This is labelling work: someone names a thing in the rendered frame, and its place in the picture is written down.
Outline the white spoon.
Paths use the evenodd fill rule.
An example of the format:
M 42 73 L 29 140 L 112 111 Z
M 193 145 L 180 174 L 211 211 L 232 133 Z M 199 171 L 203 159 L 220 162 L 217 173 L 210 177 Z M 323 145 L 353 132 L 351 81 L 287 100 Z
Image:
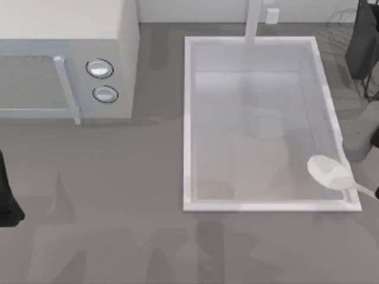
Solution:
M 328 189 L 333 191 L 355 189 L 371 198 L 377 199 L 375 192 L 356 182 L 352 172 L 346 166 L 330 157 L 321 154 L 311 156 L 307 162 L 307 170 L 317 183 Z

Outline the white sink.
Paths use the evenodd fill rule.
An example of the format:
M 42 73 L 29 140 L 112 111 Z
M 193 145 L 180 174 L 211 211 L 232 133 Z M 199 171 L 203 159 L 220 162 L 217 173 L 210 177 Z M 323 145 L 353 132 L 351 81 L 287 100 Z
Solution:
M 307 169 L 349 166 L 315 37 L 190 36 L 184 51 L 184 211 L 362 210 Z

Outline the tall white tap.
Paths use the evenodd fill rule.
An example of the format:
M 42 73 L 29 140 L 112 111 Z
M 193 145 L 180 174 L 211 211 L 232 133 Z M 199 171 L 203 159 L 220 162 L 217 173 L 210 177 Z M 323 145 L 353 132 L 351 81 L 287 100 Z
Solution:
M 261 8 L 262 0 L 248 0 L 245 28 L 245 40 L 248 44 L 255 42 Z

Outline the pale microwave oven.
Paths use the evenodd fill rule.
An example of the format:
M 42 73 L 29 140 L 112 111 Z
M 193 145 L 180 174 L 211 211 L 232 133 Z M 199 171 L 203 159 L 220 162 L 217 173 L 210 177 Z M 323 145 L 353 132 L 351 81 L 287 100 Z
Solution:
M 139 53 L 136 0 L 0 0 L 0 56 L 62 56 L 83 120 L 129 119 Z M 90 76 L 85 65 L 108 60 L 114 73 Z M 112 86 L 119 97 L 102 104 L 93 88 Z

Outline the small round microwave knob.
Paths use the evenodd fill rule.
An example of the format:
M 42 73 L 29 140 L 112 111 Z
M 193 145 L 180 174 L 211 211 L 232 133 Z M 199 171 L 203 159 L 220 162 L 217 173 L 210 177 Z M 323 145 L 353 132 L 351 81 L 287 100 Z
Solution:
M 119 94 L 112 86 L 104 85 L 93 88 L 92 96 L 102 104 L 112 104 L 118 99 Z

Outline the large round microwave knob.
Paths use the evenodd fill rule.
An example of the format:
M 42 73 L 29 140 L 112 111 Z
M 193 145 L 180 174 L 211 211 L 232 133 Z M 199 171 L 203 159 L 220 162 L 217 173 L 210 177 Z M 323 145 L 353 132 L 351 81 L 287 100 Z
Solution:
M 85 65 L 87 73 L 93 78 L 106 79 L 113 75 L 113 65 L 105 59 L 97 58 L 93 61 L 88 61 Z

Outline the microwave glass door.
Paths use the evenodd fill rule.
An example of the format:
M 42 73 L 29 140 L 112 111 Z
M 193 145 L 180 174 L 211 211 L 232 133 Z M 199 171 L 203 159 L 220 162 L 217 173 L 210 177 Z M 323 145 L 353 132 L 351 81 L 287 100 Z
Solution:
M 0 56 L 0 120 L 73 120 L 53 57 Z

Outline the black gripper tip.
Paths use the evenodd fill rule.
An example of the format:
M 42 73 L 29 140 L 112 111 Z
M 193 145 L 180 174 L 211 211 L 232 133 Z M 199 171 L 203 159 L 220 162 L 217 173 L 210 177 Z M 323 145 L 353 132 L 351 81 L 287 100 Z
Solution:
M 24 219 L 25 213 L 9 185 L 4 156 L 0 150 L 0 228 L 16 227 Z

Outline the white wall socket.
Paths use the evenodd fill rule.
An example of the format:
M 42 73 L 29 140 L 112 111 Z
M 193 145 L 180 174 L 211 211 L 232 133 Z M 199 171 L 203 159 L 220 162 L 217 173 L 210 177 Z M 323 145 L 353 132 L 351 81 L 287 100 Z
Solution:
M 265 24 L 278 24 L 280 17 L 279 8 L 268 8 L 266 10 Z

